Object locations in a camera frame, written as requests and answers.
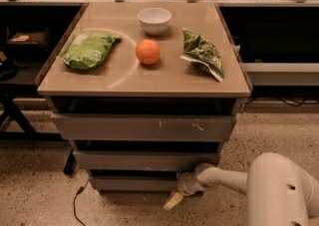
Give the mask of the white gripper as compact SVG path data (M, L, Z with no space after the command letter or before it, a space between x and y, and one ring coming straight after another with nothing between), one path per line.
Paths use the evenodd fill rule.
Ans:
M178 177L176 190L178 192L173 191L164 204L163 208L165 210L173 209L182 201L184 196L190 196L197 192L202 192L204 190L202 173L196 170L182 173Z

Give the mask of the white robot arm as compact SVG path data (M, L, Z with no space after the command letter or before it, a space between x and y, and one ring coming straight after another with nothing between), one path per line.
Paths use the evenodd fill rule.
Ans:
M257 156L246 172L202 163L180 174L164 208L171 210L183 197L217 185L246 196L247 226L308 226L319 217L319 181L291 159L271 152Z

